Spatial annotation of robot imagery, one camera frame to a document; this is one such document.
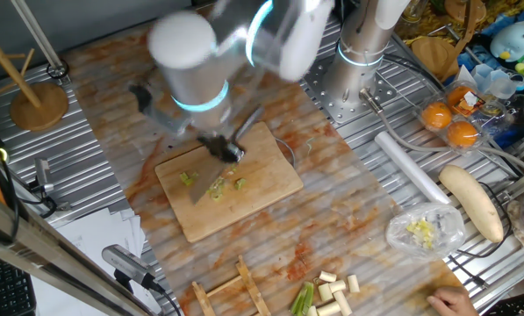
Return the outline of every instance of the blue led ring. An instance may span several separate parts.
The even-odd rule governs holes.
[[[177,106],[181,107],[182,109],[186,111],[202,112],[202,111],[209,111],[210,109],[215,108],[217,105],[223,102],[227,94],[228,94],[228,81],[225,80],[225,84],[223,85],[223,89],[220,91],[220,93],[213,100],[207,103],[197,104],[197,105],[183,104],[180,101],[176,100],[174,96],[172,96],[172,98],[174,99],[174,102],[176,102]]]
[[[354,65],[354,66],[363,66],[363,67],[368,67],[368,66],[373,66],[377,63],[379,63],[383,57],[381,56],[381,58],[377,59],[376,61],[373,61],[373,62],[370,62],[370,63],[362,63],[362,62],[357,62],[357,61],[352,61],[350,60],[345,54],[343,54],[343,52],[341,51],[340,47],[338,46],[338,53],[340,53],[340,56],[347,62],[349,62],[350,64]]]
[[[250,65],[254,66],[254,60],[252,59],[252,53],[254,50],[254,40],[255,35],[257,35],[260,27],[262,26],[263,20],[268,16],[268,14],[273,10],[273,1],[268,0],[255,13],[252,23],[248,28],[248,36],[246,37],[246,58],[250,62]]]

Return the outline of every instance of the toy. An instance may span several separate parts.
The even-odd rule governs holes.
[[[493,38],[490,51],[507,62],[519,60],[524,55],[524,25],[509,25],[501,30]]]

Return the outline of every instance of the human hand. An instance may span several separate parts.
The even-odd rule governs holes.
[[[469,293],[463,287],[441,287],[427,297],[427,302],[441,316],[478,316]]]

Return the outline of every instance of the keyboard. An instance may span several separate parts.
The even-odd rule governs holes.
[[[35,314],[35,294],[30,275],[0,260],[0,316]]]

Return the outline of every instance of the white rolling pin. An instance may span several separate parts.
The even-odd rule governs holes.
[[[381,132],[375,137],[377,144],[391,157],[400,169],[412,180],[430,202],[450,204],[451,200],[431,178],[415,163],[398,143],[387,133]]]

